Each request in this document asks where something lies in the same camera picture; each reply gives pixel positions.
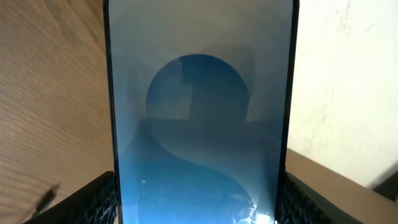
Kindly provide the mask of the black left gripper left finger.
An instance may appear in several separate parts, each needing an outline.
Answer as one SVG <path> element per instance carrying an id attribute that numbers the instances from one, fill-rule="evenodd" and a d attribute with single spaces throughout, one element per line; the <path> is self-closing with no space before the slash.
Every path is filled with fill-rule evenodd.
<path id="1" fill-rule="evenodd" d="M 50 209 L 35 212 L 25 224 L 113 224 L 117 206 L 114 172 L 106 171 Z"/>

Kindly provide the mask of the blue Galaxy smartphone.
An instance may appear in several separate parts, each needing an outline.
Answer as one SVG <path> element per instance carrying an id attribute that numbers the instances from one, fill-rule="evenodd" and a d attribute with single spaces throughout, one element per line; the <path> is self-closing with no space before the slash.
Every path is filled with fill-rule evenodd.
<path id="1" fill-rule="evenodd" d="M 119 222 L 275 223 L 296 0 L 103 3 Z"/>

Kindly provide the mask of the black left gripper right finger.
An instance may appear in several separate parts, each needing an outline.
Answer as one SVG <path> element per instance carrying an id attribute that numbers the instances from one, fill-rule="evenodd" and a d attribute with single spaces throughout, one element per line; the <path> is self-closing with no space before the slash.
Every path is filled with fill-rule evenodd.
<path id="1" fill-rule="evenodd" d="M 284 174 L 278 224 L 362 224 L 291 173 Z"/>

